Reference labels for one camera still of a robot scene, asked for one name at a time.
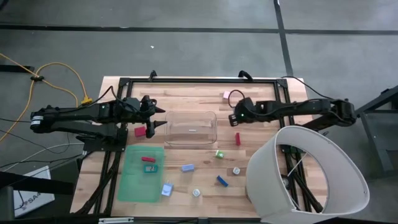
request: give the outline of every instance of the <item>transparent bin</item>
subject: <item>transparent bin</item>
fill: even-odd
[[[209,145],[217,141],[217,118],[214,112],[166,115],[165,142],[170,145]]]

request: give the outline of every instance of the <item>small toy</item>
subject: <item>small toy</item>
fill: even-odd
[[[241,136],[239,135],[239,133],[235,134],[235,141],[237,146],[241,145]]]
[[[157,165],[144,165],[145,173],[153,173],[157,172]]]
[[[221,152],[220,150],[217,150],[216,151],[216,158],[218,158],[218,159],[224,158],[224,153]]]
[[[237,167],[235,167],[235,168],[232,170],[232,173],[234,173],[235,175],[238,175],[240,172],[241,172],[241,169],[239,169],[239,168],[237,168]]]
[[[192,194],[193,194],[193,196],[195,196],[195,197],[199,197],[199,195],[200,195],[199,189],[193,190]]]
[[[218,180],[222,185],[224,185],[224,187],[228,187],[228,183],[225,182],[225,180],[223,180],[220,176],[217,177],[217,180]]]
[[[146,156],[142,156],[141,160],[144,161],[144,162],[155,162],[154,158],[146,157]]]
[[[223,95],[223,98],[226,99],[226,100],[228,100],[229,94],[230,94],[230,92],[225,91],[225,92],[224,92],[224,95]]]
[[[172,194],[173,184],[166,183],[163,185],[162,195],[170,196]]]
[[[136,137],[145,136],[145,127],[134,128],[134,135]]]
[[[190,171],[194,171],[194,170],[195,170],[195,166],[193,164],[183,165],[181,167],[182,172],[190,172]]]

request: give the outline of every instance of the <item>blue object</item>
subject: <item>blue object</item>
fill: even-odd
[[[193,164],[182,165],[181,167],[182,172],[190,172],[195,170],[195,166]]]
[[[217,180],[218,180],[222,185],[224,185],[224,187],[228,187],[228,183],[225,182],[225,180],[223,180],[220,176],[217,177]]]
[[[162,195],[170,196],[172,194],[173,184],[164,184],[162,189]]]

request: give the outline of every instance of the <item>yellow extension cord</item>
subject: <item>yellow extension cord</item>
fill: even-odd
[[[82,104],[87,104],[87,103],[91,103],[91,102],[93,101],[91,98],[88,97],[87,92],[86,92],[85,85],[84,85],[83,81],[81,80],[79,74],[78,74],[73,68],[71,68],[71,66],[69,66],[69,65],[67,65],[67,64],[64,64],[64,63],[61,63],[61,62],[52,62],[52,63],[48,63],[48,64],[46,64],[46,65],[41,66],[41,67],[37,70],[37,72],[34,73],[34,72],[30,71],[29,69],[23,67],[21,64],[19,64],[19,63],[13,61],[11,58],[5,56],[4,54],[0,53],[0,56],[2,56],[2,57],[4,57],[4,58],[8,59],[9,61],[11,61],[12,63],[14,63],[14,64],[16,64],[16,65],[18,65],[18,66],[20,66],[21,68],[23,68],[24,70],[26,70],[26,71],[29,72],[30,74],[34,75],[35,77],[38,77],[38,76],[39,76],[39,73],[40,73],[40,71],[41,71],[43,68],[48,67],[48,66],[50,66],[50,65],[62,65],[62,66],[65,66],[65,67],[69,68],[69,69],[70,69],[74,74],[76,74],[76,76],[79,78],[79,81],[80,81],[80,83],[81,83],[81,87],[83,88],[83,92],[84,92],[84,95],[85,95],[84,100],[83,100],[81,103],[82,103]],[[59,86],[55,86],[55,85],[51,84],[50,82],[48,82],[48,81],[46,81],[46,80],[43,80],[43,82],[46,83],[47,85],[51,86],[52,88],[56,88],[56,89],[58,89],[58,90],[62,90],[62,91],[65,91],[65,92],[71,94],[71,95],[75,98],[75,100],[76,100],[76,107],[78,107],[78,105],[79,105],[79,104],[78,104],[78,99],[77,99],[76,95],[73,94],[70,90],[67,90],[67,89],[62,88],[62,87],[59,87]],[[5,134],[0,138],[0,142],[1,142],[1,141],[8,135],[8,133],[14,128],[14,126],[18,123],[18,121],[22,118],[22,116],[25,114],[26,110],[28,109],[28,107],[29,107],[29,105],[30,105],[30,101],[31,101],[31,99],[32,99],[33,86],[34,86],[34,81],[32,81],[32,83],[30,84],[29,98],[28,98],[28,100],[27,100],[25,109],[24,109],[23,112],[19,115],[19,117],[18,117],[18,119],[16,120],[16,122],[14,122],[14,124],[12,124],[12,126],[8,129],[7,133],[5,133]]]

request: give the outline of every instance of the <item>green cube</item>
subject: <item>green cube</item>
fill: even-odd
[[[224,158],[224,153],[222,151],[220,151],[220,150],[217,150],[216,151],[216,158],[218,158],[218,159]]]

